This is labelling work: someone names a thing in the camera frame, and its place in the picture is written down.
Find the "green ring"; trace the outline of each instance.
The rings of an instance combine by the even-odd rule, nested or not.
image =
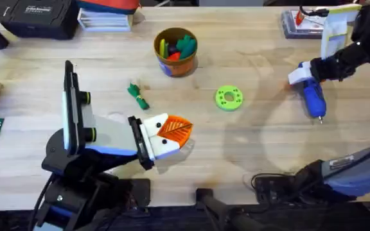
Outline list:
[[[233,97],[232,101],[225,99],[226,94],[231,94]],[[243,101],[243,94],[240,89],[235,86],[222,86],[215,93],[216,105],[222,110],[233,111],[241,106]]]

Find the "cable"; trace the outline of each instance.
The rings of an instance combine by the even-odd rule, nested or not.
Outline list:
[[[335,172],[332,172],[328,175],[326,175],[325,177],[323,178],[320,178],[320,179],[316,179],[314,180],[313,182],[309,183],[308,185],[302,187],[301,189],[298,189],[296,192],[293,192],[291,195],[288,195],[288,196],[285,196],[283,197],[282,199],[278,200],[276,203],[268,203],[267,204],[267,207],[265,207],[263,210],[259,210],[259,211],[246,211],[247,213],[251,213],[251,214],[259,214],[259,213],[264,213],[268,210],[270,210],[272,207],[275,207],[276,205],[279,205],[279,204],[282,204],[284,202],[287,202],[287,201],[291,201],[293,199],[295,199],[296,197],[298,197],[301,193],[307,191],[308,189],[312,188],[313,186],[315,186],[316,184],[319,184],[320,182],[324,182],[340,173],[343,173],[344,171],[352,168],[352,167],[355,167],[357,166],[358,164],[360,163],[363,163],[364,161],[370,159],[370,152],[367,153],[366,155],[364,155],[363,157],[359,158],[358,160],[344,166],[343,168],[340,168],[338,169],[338,171],[335,171]]]
[[[318,9],[318,10],[312,10],[311,12],[306,12],[303,9],[303,3],[304,3],[304,1],[302,1],[302,3],[299,5],[299,10],[301,11],[301,13],[303,13],[306,16],[309,16],[309,17],[311,17],[311,16],[327,17],[328,14],[329,14],[329,10],[326,9],[326,8]]]
[[[42,197],[44,197],[44,195],[46,193],[46,190],[48,189],[48,186],[51,184],[51,182],[54,180],[54,178],[55,178],[55,176],[52,173],[51,176],[49,176],[48,180],[46,181],[44,187],[42,188],[41,193],[38,196],[37,202],[35,202],[35,206],[34,206],[34,208],[32,210],[32,214],[31,214],[31,219],[30,219],[30,222],[28,224],[28,231],[32,231],[33,230],[33,226],[35,224],[34,223],[35,216],[37,215],[37,211],[38,211],[39,205],[41,204]]]

